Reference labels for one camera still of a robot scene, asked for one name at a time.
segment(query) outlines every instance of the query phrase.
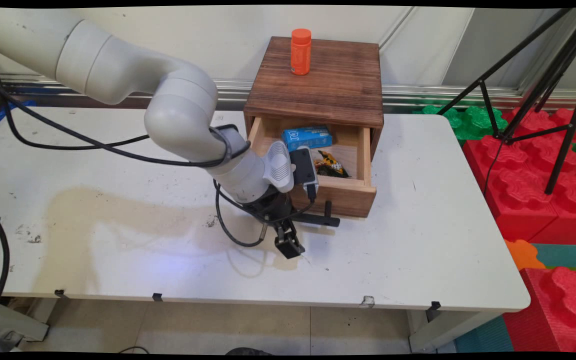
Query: robotic arm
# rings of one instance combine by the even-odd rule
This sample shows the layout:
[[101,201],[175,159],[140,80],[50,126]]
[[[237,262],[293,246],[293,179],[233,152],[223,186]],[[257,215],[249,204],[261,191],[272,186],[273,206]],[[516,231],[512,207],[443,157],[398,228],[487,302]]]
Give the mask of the robotic arm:
[[263,158],[252,150],[230,158],[246,141],[232,127],[210,128],[217,87],[198,66],[116,38],[67,9],[0,8],[0,53],[102,103],[153,94],[144,116],[150,138],[191,162],[223,158],[205,170],[251,214],[278,220],[272,225],[290,251],[275,244],[287,258],[304,251],[290,220],[288,149],[277,141]]

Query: orange bottle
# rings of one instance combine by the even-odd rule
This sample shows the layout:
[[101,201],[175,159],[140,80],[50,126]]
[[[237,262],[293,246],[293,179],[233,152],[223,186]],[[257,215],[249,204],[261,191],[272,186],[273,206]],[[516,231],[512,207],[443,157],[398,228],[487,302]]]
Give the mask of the orange bottle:
[[311,70],[311,31],[292,30],[290,40],[290,71],[295,75],[306,75]]

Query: drawer front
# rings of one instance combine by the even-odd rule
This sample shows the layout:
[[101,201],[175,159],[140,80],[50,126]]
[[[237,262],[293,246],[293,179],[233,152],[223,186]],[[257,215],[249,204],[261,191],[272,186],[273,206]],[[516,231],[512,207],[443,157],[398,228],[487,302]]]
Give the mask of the drawer front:
[[[251,149],[260,157],[266,154],[270,144],[281,140],[285,129],[308,126],[299,120],[265,120],[255,117],[249,133]],[[326,201],[332,202],[333,215],[367,217],[373,206],[377,189],[371,186],[371,133],[368,127],[327,125],[333,137],[333,145],[317,148],[331,153],[343,165],[350,178],[317,175],[319,189],[311,208],[323,212]],[[295,208],[308,205],[306,192],[300,185],[290,191]]]

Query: white table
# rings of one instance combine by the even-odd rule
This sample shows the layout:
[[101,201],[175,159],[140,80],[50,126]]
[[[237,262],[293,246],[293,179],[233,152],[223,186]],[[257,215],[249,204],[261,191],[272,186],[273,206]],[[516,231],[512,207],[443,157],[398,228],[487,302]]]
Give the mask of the white table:
[[[103,142],[146,133],[141,109],[35,110]],[[13,116],[32,141],[84,144],[19,109]],[[157,293],[163,301],[340,307],[372,297],[375,308],[405,310],[438,301],[449,312],[427,325],[423,312],[411,312],[413,351],[526,308],[530,296],[448,121],[384,117],[370,215],[342,217],[338,228],[298,223],[306,252],[290,260],[272,229],[254,248],[226,237],[200,168],[31,148],[0,123],[0,216],[11,253],[4,295],[153,301]],[[230,123],[245,136],[242,112],[215,112],[213,126]],[[179,160],[150,139],[122,149]],[[226,201],[221,207],[238,239],[258,237],[261,224]]]

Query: wooden box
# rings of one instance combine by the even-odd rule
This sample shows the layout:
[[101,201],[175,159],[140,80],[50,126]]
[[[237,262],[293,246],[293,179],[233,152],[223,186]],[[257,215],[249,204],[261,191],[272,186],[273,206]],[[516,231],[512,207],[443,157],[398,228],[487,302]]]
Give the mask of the wooden box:
[[[313,39],[310,72],[290,71],[290,38],[272,37],[244,107],[251,148],[260,156],[285,129],[326,125],[331,153],[350,178],[318,175],[312,209],[323,212],[332,202],[333,215],[367,217],[377,189],[371,186],[371,160],[382,127],[382,80],[375,43]],[[308,205],[306,192],[290,192],[296,208]]]

